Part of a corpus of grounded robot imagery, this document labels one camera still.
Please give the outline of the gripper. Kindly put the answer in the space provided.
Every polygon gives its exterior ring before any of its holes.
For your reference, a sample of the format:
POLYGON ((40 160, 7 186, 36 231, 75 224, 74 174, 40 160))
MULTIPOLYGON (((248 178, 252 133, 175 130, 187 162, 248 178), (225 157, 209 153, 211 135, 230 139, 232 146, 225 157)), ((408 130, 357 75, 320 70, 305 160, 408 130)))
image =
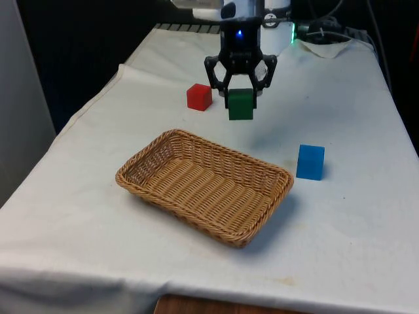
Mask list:
POLYGON ((276 55, 264 55, 260 48, 262 18, 239 18, 221 22, 221 49, 218 56, 207 56, 204 67, 212 89, 224 98, 228 108, 228 86, 231 75, 248 74, 253 88, 253 108, 257 108, 257 97, 269 88, 277 66, 276 55), (220 81, 215 74, 215 66, 220 62, 226 69, 220 81), (259 64, 265 67, 263 78, 258 78, 259 64))

